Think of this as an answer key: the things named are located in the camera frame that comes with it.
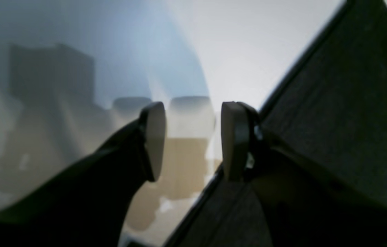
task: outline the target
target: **dark gray fabric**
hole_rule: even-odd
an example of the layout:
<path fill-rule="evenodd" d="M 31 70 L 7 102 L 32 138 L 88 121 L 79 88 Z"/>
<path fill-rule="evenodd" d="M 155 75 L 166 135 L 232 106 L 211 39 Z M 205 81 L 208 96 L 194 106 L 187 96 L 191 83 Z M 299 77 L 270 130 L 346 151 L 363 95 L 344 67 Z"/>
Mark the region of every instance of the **dark gray fabric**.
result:
<path fill-rule="evenodd" d="M 303 155 L 387 205 L 387 7 L 357 1 L 264 122 Z"/>
<path fill-rule="evenodd" d="M 221 181 L 179 246 L 272 246 L 261 205 L 251 187 Z"/>

